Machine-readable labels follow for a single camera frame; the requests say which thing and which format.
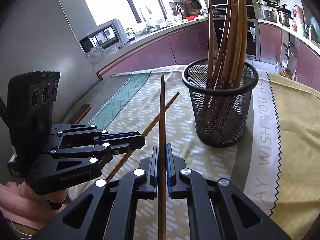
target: silver screw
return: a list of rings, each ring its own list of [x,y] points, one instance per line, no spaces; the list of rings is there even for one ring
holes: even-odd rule
[[[220,179],[220,180],[219,180],[219,184],[220,184],[221,186],[228,186],[228,185],[229,185],[229,180],[227,180],[227,179]]]
[[[141,176],[144,174],[144,170],[143,169],[135,169],[133,174],[136,176]]]
[[[181,173],[182,173],[183,175],[189,175],[189,174],[191,173],[191,170],[188,169],[188,168],[184,168],[184,169],[181,170]]]
[[[104,180],[104,179],[98,179],[97,181],[96,181],[96,186],[97,187],[103,187],[104,185],[106,185],[107,184],[107,182]]]
[[[96,163],[98,159],[96,157],[93,157],[89,160],[90,163]]]

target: black mesh cup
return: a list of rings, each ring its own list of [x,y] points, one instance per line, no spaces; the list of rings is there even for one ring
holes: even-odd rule
[[[182,81],[190,92],[196,133],[209,146],[230,147],[244,133],[251,91],[258,83],[258,73],[245,63],[239,88],[216,90],[206,89],[207,69],[208,59],[204,58],[192,62],[182,72]]]

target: zigzag line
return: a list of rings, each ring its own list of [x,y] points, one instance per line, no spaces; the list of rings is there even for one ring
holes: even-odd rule
[[[273,105],[274,105],[274,109],[275,109],[275,113],[276,113],[276,120],[277,120],[277,129],[278,129],[278,139],[279,139],[279,142],[278,142],[278,144],[279,144],[279,160],[278,160],[278,163],[279,163],[279,166],[278,166],[278,174],[277,174],[277,176],[278,176],[278,179],[276,180],[276,183],[277,183],[277,186],[276,186],[276,191],[277,191],[277,193],[275,194],[275,197],[276,197],[276,200],[274,201],[274,207],[273,208],[271,208],[271,214],[269,215],[269,216],[271,216],[272,214],[273,214],[273,209],[277,206],[277,204],[276,204],[276,202],[278,201],[278,197],[277,197],[277,195],[278,195],[278,193],[279,193],[279,191],[278,191],[278,187],[279,187],[279,183],[278,183],[278,181],[280,180],[280,177],[279,177],[279,174],[280,174],[280,166],[281,166],[281,139],[280,139],[280,130],[279,130],[279,127],[280,127],[280,125],[279,125],[279,116],[278,116],[278,112],[277,112],[277,109],[276,109],[276,102],[275,102],[275,98],[274,98],[274,95],[273,95],[273,91],[272,91],[272,87],[271,87],[271,82],[270,82],[270,77],[269,77],[269,73],[267,73],[267,76],[268,76],[268,79],[269,79],[269,86],[270,86],[270,91],[271,91],[271,95],[272,95],[272,101],[273,101]]]

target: metal mesh basket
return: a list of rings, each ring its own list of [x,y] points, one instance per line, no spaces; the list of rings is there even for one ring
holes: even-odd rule
[[[192,62],[182,72],[182,81],[190,92],[196,133],[207,145],[229,147],[244,133],[251,90],[258,83],[258,73],[245,63],[239,88],[214,90],[206,89],[207,68],[208,59],[204,58]]]

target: gray wall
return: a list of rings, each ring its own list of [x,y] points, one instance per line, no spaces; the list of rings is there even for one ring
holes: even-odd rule
[[[0,30],[0,96],[7,102],[12,76],[35,70],[60,71],[53,123],[99,82],[76,40],[59,0],[20,0]],[[14,180],[6,163],[12,154],[9,131],[0,120],[0,183]]]
[[[85,0],[60,0],[60,3],[78,41],[97,30]]]

